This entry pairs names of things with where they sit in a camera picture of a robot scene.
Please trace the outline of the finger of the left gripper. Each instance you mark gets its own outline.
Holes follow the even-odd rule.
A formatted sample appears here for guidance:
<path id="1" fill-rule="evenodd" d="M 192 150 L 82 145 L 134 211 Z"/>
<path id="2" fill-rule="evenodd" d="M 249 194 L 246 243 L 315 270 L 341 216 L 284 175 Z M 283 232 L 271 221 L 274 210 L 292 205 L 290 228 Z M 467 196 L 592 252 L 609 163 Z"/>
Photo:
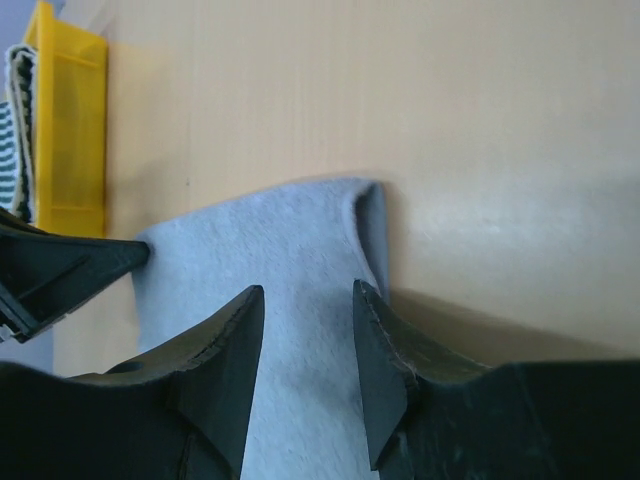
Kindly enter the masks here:
<path id="1" fill-rule="evenodd" d="M 145 265 L 141 241 L 64 236 L 1 211 L 1 340 L 25 343 Z"/>

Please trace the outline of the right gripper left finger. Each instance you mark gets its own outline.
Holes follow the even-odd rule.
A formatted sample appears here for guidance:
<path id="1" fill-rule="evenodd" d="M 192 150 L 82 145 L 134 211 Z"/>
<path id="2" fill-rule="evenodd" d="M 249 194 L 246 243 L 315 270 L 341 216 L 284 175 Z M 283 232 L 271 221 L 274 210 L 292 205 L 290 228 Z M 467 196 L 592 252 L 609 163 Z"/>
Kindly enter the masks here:
<path id="1" fill-rule="evenodd" d="M 5 479 L 237 479 L 261 353 L 264 291 L 102 374 L 1 366 Z"/>

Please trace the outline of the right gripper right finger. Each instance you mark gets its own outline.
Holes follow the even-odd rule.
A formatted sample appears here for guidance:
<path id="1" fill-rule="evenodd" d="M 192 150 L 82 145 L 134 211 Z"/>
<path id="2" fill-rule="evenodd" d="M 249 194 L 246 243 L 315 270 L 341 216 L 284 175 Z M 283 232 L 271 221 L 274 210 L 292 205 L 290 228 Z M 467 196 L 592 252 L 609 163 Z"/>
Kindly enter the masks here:
<path id="1" fill-rule="evenodd" d="M 371 468 L 383 479 L 635 479 L 635 360 L 477 363 L 353 284 Z"/>

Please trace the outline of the black white striped towel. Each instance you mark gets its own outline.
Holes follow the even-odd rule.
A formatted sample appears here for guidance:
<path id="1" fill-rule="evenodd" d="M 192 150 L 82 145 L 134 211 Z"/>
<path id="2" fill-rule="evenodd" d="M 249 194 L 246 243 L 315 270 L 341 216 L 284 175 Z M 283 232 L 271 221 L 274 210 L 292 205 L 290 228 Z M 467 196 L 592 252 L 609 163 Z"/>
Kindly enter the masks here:
<path id="1" fill-rule="evenodd" d="M 1 207 L 22 221 L 36 221 L 34 127 L 37 51 L 15 44 L 5 52 L 1 100 Z"/>

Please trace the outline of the light grey cloth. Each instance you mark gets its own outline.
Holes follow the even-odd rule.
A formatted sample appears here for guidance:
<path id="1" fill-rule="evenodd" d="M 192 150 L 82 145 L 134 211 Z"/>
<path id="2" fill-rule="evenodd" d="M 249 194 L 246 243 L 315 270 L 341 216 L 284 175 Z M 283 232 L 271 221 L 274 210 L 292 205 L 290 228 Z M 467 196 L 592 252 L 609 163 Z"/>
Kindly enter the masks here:
<path id="1" fill-rule="evenodd" d="M 213 314 L 250 285 L 265 320 L 242 475 L 371 479 L 352 289 L 389 291 L 380 183 L 289 184 L 207 207 L 141 234 L 152 255 L 133 277 L 140 351 Z"/>

